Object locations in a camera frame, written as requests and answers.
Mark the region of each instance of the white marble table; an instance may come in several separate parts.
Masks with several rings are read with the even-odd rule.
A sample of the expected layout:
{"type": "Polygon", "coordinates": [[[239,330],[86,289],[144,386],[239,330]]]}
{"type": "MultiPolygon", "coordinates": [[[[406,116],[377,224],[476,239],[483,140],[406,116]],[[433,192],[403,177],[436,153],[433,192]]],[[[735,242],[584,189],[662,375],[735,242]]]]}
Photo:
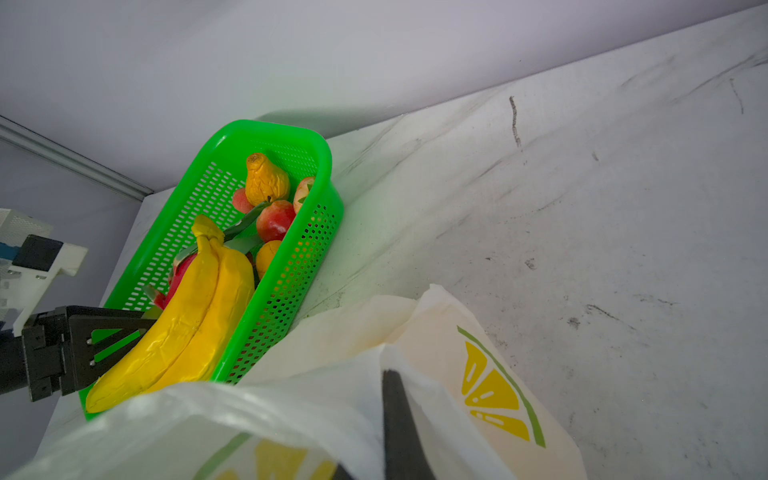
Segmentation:
{"type": "MultiPolygon", "coordinates": [[[[442,284],[591,478],[764,475],[767,25],[768,5],[331,139],[346,216],[300,318],[442,284]]],[[[62,399],[43,448],[79,422],[62,399]]]]}

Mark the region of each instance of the white wall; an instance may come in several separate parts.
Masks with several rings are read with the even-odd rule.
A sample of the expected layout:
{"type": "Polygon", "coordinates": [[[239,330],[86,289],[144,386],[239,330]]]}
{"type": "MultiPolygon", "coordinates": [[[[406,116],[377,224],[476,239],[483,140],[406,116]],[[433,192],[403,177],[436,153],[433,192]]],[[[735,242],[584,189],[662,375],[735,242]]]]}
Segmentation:
{"type": "Polygon", "coordinates": [[[237,118],[326,136],[763,0],[0,3],[0,114],[155,190],[237,118]]]}
{"type": "MultiPolygon", "coordinates": [[[[76,276],[54,280],[38,312],[99,305],[140,205],[0,141],[0,207],[38,218],[54,227],[52,238],[89,249],[76,276]]],[[[26,389],[0,396],[0,477],[37,452],[58,398],[31,403],[26,389]]]]}

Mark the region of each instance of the plastic bag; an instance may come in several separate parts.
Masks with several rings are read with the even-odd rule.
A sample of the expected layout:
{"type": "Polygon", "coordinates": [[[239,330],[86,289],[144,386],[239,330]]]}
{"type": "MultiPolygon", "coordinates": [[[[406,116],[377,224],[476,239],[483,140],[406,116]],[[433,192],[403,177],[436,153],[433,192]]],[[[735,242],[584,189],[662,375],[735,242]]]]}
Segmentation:
{"type": "MultiPolygon", "coordinates": [[[[63,438],[11,478],[320,480],[331,478],[338,463],[353,478],[384,478],[386,369],[402,377],[436,478],[515,478],[511,472],[519,478],[586,478],[572,440],[519,379],[502,382],[538,413],[538,430],[528,413],[483,406],[493,392],[478,393],[480,386],[508,370],[486,361],[479,371],[483,361],[466,343],[486,360],[500,358],[483,342],[490,346],[471,313],[441,287],[418,303],[374,297],[302,321],[237,387],[189,383],[136,397],[63,438]],[[483,395],[480,406],[466,408],[483,395]],[[490,416],[479,419],[476,412],[490,416]],[[495,417],[519,417],[533,434],[528,440],[511,435],[488,421],[495,417]],[[539,435],[545,445],[537,443],[539,435]]],[[[507,388],[493,385],[499,392],[507,388]]]]}

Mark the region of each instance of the green plastic basket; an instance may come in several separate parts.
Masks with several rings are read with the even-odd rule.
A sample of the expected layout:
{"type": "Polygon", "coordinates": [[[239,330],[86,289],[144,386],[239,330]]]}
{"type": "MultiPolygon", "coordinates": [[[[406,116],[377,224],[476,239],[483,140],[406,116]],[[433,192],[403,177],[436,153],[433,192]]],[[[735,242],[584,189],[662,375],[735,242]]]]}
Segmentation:
{"type": "MultiPolygon", "coordinates": [[[[339,228],[344,205],[330,181],[330,149],[319,134],[251,120],[238,120],[219,130],[195,157],[105,304],[146,311],[152,304],[143,285],[167,292],[174,257],[195,241],[190,227],[198,214],[207,215],[222,230],[240,221],[243,214],[233,208],[232,195],[245,187],[246,159],[255,152],[266,154],[288,173],[290,198],[303,178],[316,179],[232,335],[211,379],[214,382],[237,383],[288,333],[339,228]]],[[[107,334],[104,331],[99,337],[107,334]]],[[[94,340],[99,339],[94,332],[94,340]]],[[[83,411],[90,389],[79,392],[83,411]]],[[[88,419],[95,415],[85,413],[88,419]]]]}

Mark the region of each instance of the banana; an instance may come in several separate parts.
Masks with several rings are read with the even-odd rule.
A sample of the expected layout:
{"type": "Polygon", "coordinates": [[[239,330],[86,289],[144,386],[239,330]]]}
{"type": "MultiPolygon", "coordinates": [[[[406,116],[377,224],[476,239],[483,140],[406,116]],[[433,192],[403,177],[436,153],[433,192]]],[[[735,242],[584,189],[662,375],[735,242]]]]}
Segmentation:
{"type": "Polygon", "coordinates": [[[103,412],[155,384],[168,370],[205,318],[219,276],[219,258],[211,242],[222,244],[216,224],[199,215],[192,226],[198,255],[157,322],[123,359],[93,386],[85,400],[89,413],[103,412]]]}
{"type": "Polygon", "coordinates": [[[210,245],[219,257],[219,280],[208,313],[187,348],[146,393],[210,379],[253,296],[253,267],[247,257],[215,239],[210,245]]]}

